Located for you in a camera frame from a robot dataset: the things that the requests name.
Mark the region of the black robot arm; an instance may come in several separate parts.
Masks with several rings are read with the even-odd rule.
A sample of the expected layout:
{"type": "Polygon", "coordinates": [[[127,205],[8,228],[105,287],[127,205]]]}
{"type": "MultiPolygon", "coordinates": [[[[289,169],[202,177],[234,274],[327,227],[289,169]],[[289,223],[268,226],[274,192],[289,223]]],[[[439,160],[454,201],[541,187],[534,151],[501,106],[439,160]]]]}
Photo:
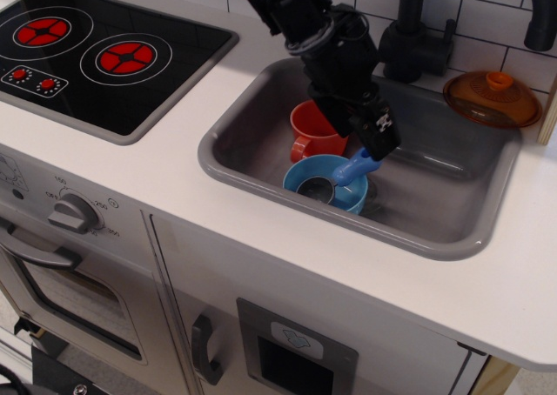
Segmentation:
{"type": "Polygon", "coordinates": [[[379,161],[400,144],[390,106],[372,74],[378,50],[367,19],[332,0],[247,0],[285,49],[299,57],[310,80],[308,94],[342,137],[354,133],[379,161]]]}

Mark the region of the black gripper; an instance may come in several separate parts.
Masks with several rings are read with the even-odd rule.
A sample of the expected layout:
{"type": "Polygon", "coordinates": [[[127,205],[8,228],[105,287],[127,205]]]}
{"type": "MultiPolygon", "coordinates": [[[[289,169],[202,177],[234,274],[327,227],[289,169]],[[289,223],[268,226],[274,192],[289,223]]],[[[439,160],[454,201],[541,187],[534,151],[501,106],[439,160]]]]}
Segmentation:
{"type": "Polygon", "coordinates": [[[301,51],[309,96],[341,137],[355,131],[369,156],[382,160],[401,139],[388,102],[371,100],[379,91],[372,81],[379,59],[369,23],[347,4],[333,6],[326,17],[323,35],[301,51]],[[352,115],[346,107],[353,107],[352,115]]]}

